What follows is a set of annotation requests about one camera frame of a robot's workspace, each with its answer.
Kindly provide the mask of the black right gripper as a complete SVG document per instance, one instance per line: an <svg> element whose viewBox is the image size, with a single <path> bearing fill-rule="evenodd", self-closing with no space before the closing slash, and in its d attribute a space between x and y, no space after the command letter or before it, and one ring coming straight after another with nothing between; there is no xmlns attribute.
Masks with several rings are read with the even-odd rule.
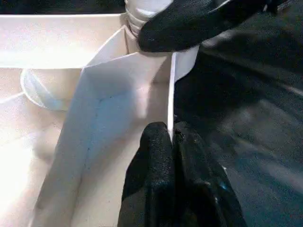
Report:
<svg viewBox="0 0 303 227"><path fill-rule="evenodd" d="M175 0L144 24L138 45L145 52L186 50L233 27L231 18L276 14L283 4L283 0Z"/></svg>

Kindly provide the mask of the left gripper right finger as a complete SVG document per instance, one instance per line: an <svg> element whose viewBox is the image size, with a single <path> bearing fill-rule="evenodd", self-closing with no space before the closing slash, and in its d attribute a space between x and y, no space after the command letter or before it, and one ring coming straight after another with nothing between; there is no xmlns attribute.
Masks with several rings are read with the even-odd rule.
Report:
<svg viewBox="0 0 303 227"><path fill-rule="evenodd" d="M244 227L241 205L226 171L186 122L174 129L179 178L178 215L185 227Z"/></svg>

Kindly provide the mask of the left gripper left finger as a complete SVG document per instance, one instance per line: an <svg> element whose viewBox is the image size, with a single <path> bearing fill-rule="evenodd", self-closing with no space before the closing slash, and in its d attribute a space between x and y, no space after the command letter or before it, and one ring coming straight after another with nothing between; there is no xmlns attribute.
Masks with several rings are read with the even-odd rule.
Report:
<svg viewBox="0 0 303 227"><path fill-rule="evenodd" d="M152 122L143 130L125 174L119 226L173 226L175 194L174 153L167 126Z"/></svg>

